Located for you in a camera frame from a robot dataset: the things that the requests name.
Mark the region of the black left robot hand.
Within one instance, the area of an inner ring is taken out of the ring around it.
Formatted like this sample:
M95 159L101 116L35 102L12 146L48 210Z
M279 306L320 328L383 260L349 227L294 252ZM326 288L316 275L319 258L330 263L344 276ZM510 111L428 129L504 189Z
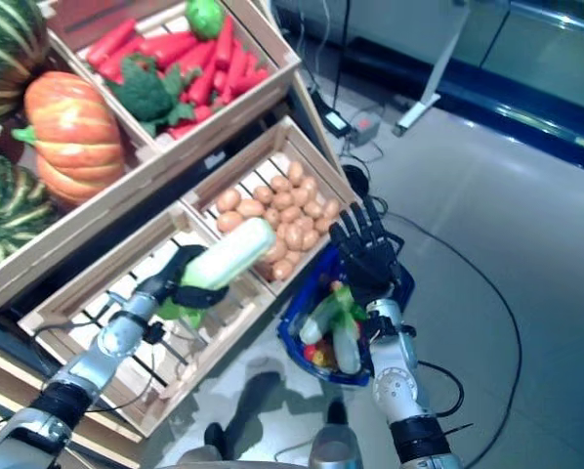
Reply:
M206 247L196 244L180 247L166 266L159 273L146 278L136 291L147 294L159 306L167 299L176 305L199 310L217 305L227 296L228 286L212 289L181 285L188 264L206 251Z

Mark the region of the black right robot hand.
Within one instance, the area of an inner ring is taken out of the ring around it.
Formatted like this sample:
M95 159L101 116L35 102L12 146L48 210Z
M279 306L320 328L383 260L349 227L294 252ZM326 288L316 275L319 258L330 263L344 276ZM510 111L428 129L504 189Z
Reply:
M367 195L363 206L353 202L329 227L338 249L352 295L365 308L379 299L396 300L401 290L401 268L374 201Z

